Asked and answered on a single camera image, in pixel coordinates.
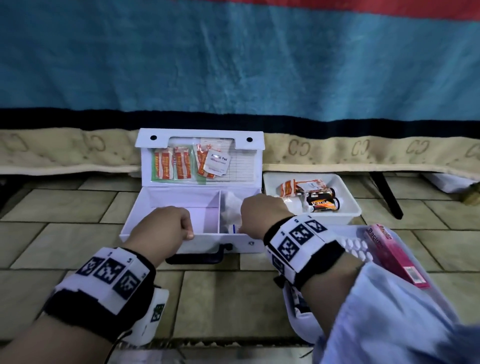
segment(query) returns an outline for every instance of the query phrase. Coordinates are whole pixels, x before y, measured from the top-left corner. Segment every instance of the blue fabric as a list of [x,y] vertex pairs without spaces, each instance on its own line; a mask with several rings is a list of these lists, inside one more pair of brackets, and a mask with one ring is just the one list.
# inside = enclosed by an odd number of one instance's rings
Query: blue fabric
[[452,321],[425,292],[368,263],[313,363],[472,364],[480,363],[479,343],[480,326]]
[[0,4],[0,107],[480,120],[480,24],[199,0]]

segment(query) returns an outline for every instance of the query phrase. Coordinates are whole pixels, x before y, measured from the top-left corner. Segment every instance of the red fabric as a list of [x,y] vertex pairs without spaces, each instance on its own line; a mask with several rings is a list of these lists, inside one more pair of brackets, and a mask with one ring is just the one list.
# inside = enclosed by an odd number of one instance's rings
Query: red fabric
[[480,20],[480,0],[213,0],[411,18]]

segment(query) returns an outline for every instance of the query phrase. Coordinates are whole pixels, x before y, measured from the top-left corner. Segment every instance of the finger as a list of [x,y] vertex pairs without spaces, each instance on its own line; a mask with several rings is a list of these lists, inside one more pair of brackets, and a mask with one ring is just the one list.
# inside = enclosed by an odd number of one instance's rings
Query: finger
[[193,226],[192,220],[190,220],[190,212],[186,208],[180,208],[180,224],[183,229],[182,233],[185,232],[183,237],[186,240],[193,239]]

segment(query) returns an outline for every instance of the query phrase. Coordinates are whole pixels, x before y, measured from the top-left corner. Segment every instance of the black stripe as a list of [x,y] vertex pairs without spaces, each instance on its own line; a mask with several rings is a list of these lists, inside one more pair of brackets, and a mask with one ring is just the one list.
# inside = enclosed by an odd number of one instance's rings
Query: black stripe
[[396,121],[345,119],[314,121],[293,116],[208,114],[181,111],[82,110],[54,108],[0,109],[0,128],[39,129],[70,127],[83,130],[139,128],[251,130],[286,133],[311,139],[336,136],[385,138],[465,136],[480,139],[480,121]]

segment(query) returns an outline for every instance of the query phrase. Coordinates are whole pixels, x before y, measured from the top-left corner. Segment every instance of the open box lid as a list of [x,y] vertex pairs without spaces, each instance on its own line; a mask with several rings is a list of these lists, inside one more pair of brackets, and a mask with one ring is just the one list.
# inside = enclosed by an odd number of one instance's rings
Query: open box lid
[[[191,180],[152,180],[154,149],[168,146],[193,147],[204,143],[216,144],[220,146],[222,152],[230,155],[226,175],[215,177],[213,180],[198,176]],[[142,128],[138,132],[135,146],[142,149],[142,186],[262,187],[262,152],[265,149],[263,132]],[[196,175],[195,168],[192,168],[192,175]]]

